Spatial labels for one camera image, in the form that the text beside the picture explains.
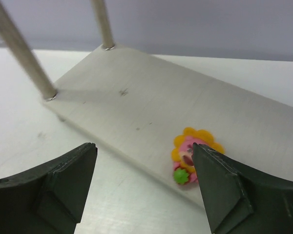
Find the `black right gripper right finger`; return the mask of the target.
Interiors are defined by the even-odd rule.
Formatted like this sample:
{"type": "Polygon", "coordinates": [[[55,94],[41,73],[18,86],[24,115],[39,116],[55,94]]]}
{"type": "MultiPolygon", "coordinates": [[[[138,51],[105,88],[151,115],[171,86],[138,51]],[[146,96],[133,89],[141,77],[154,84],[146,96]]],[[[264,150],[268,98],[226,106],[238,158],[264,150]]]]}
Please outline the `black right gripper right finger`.
{"type": "Polygon", "coordinates": [[[293,234],[293,181],[193,145],[193,164],[213,234],[293,234]]]}

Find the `pink bear yellow flower toy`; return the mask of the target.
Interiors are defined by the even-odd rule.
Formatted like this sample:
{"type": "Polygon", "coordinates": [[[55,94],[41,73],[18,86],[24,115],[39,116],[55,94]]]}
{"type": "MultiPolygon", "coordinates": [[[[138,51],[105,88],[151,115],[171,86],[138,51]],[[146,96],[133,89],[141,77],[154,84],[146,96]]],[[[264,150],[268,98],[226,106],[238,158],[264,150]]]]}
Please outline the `pink bear yellow flower toy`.
{"type": "Polygon", "coordinates": [[[224,153],[224,147],[215,141],[214,136],[207,130],[196,130],[187,127],[181,135],[175,137],[174,149],[171,152],[173,161],[173,179],[178,185],[198,183],[196,170],[194,168],[193,144],[207,145],[220,153],[224,153]]]}

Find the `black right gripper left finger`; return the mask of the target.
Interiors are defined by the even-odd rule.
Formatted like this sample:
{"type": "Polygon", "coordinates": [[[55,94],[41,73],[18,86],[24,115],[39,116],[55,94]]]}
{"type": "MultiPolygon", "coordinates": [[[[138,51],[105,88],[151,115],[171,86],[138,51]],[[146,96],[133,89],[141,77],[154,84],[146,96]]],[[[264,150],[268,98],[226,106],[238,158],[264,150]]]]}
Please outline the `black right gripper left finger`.
{"type": "Polygon", "coordinates": [[[81,222],[98,149],[77,148],[0,179],[0,234],[72,234],[81,222]]]}

